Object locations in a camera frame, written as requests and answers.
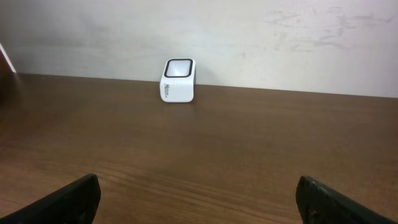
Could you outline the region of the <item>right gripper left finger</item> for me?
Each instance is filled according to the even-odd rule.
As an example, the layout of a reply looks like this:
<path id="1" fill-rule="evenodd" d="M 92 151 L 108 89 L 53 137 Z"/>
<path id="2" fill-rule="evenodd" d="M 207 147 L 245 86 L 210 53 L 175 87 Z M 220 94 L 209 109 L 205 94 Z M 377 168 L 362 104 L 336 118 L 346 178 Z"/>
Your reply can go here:
<path id="1" fill-rule="evenodd" d="M 101 198 L 98 177 L 87 174 L 44 198 L 1 218 L 4 224 L 91 224 Z"/>

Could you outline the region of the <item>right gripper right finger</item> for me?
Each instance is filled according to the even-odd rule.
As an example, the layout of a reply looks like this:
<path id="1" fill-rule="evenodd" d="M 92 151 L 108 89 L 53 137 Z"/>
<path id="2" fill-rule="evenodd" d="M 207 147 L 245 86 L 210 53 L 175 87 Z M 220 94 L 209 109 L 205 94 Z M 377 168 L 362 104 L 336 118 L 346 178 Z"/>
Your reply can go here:
<path id="1" fill-rule="evenodd" d="M 295 193 L 304 224 L 397 224 L 310 176 L 302 176 Z"/>

